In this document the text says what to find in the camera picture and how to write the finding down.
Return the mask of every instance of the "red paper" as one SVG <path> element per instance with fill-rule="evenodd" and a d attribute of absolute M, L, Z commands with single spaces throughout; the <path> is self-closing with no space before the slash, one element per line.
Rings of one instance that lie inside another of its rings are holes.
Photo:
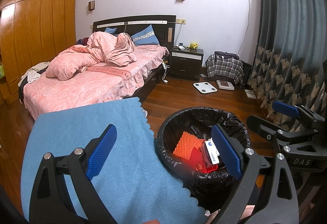
<path fill-rule="evenodd" d="M 187 163 L 197 171 L 200 171 L 202 173 L 210 173 L 218 169 L 218 165 L 213 165 L 210 168 L 207 168 L 205 166 L 205 162 L 202 156 L 202 152 L 196 149 L 195 147 L 193 148 L 191 152 L 191 156 L 189 161 Z"/>

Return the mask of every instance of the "orange foam net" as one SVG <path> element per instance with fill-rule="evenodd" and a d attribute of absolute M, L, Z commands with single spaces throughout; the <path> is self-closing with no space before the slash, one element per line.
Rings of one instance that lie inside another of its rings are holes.
<path fill-rule="evenodd" d="M 195 135 L 188 132 L 183 132 L 173 154 L 176 157 L 189 161 L 193 148 L 195 147 L 200 151 L 200 147 L 204 141 L 205 139 L 199 139 Z"/>

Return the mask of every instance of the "nightstand drawer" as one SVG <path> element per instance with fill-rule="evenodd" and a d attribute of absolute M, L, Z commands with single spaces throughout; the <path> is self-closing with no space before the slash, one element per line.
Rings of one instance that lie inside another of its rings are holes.
<path fill-rule="evenodd" d="M 171 74 L 198 78 L 201 65 L 201 60 L 171 57 Z"/>

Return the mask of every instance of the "floor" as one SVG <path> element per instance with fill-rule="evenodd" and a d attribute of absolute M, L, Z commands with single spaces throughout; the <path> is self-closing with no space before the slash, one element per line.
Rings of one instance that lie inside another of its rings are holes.
<path fill-rule="evenodd" d="M 204 95 L 198 92 L 192 81 L 169 79 L 168 84 L 158 84 L 143 102 L 148 111 L 148 123 L 157 135 L 161 123 L 172 113 L 192 106 L 207 106 L 234 113 L 246 123 L 247 117 L 264 115 L 254 99 L 247 98 L 243 89 L 218 90 Z M 11 105 L 0 105 L 0 183 L 16 208 L 22 212 L 20 201 L 20 176 L 22 161 L 34 120 L 19 101 Z M 272 156 L 272 146 L 265 139 L 250 132 L 252 147 L 260 155 Z M 263 177 L 257 179 L 262 185 Z"/>

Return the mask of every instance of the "nightstand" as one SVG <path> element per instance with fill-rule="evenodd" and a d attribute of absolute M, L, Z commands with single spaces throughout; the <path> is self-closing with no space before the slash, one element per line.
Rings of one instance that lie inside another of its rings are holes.
<path fill-rule="evenodd" d="M 199 81 L 202 61 L 203 50 L 192 51 L 186 48 L 182 51 L 174 47 L 170 50 L 169 75 L 173 78 Z"/>

